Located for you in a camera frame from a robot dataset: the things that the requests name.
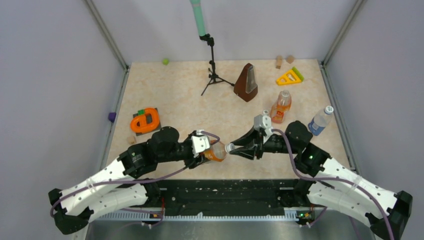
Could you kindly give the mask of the orange tea bottle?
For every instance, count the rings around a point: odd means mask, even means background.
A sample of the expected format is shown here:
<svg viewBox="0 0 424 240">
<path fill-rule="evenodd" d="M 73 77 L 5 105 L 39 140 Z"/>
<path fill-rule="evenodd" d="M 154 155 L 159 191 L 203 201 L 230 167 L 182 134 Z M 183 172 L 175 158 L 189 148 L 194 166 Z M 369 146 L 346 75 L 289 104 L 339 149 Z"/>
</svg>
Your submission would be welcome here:
<svg viewBox="0 0 424 240">
<path fill-rule="evenodd" d="M 278 98 L 270 111 L 271 121 L 276 124 L 281 124 L 290 110 L 292 104 L 292 96 L 288 90 L 283 90 L 279 93 Z"/>
<path fill-rule="evenodd" d="M 222 162 L 227 157 L 227 154 L 226 145 L 217 140 L 212 140 L 210 148 L 203 152 L 207 160 L 215 162 Z"/>
</svg>

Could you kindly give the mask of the blue label water bottle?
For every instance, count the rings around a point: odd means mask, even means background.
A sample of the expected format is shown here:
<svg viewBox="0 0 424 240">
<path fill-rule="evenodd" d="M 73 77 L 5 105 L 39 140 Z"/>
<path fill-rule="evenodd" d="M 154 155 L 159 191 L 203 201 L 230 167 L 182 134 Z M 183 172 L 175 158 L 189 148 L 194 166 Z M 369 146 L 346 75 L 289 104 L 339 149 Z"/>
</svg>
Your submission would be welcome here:
<svg viewBox="0 0 424 240">
<path fill-rule="evenodd" d="M 308 129 L 314 135 L 318 136 L 330 124 L 334 115 L 334 108 L 331 105 L 320 110 L 309 122 Z"/>
</svg>

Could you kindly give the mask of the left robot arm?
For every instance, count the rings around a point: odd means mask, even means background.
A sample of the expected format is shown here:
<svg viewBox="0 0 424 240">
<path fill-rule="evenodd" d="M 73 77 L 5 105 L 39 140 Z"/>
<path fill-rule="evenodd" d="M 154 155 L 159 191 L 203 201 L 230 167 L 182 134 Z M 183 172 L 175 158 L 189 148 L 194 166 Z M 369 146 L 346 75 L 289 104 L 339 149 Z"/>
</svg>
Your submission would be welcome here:
<svg viewBox="0 0 424 240">
<path fill-rule="evenodd" d="M 109 165 L 66 189 L 55 188 L 48 193 L 50 215 L 64 235 L 73 234 L 98 217 L 127 207 L 160 202 L 155 182 L 171 177 L 140 177 L 157 169 L 158 164 L 183 161 L 185 169 L 205 162 L 204 152 L 212 146 L 203 130 L 195 130 L 180 142 L 177 129 L 165 126 L 150 139 L 131 145 Z"/>
</svg>

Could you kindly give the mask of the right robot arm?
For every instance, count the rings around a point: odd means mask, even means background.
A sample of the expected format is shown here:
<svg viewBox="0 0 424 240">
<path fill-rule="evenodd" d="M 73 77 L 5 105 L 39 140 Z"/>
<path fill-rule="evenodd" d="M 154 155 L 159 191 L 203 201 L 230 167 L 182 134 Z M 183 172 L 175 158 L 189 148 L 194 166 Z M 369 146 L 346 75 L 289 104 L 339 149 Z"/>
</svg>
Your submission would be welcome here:
<svg viewBox="0 0 424 240">
<path fill-rule="evenodd" d="M 298 120 L 285 131 L 257 123 L 230 143 L 229 153 L 249 160 L 264 153 L 287 154 L 299 178 L 293 192 L 297 205 L 330 208 L 363 223 L 380 239 L 399 240 L 412 213 L 412 195 L 366 180 L 313 144 L 312 137 Z"/>
</svg>

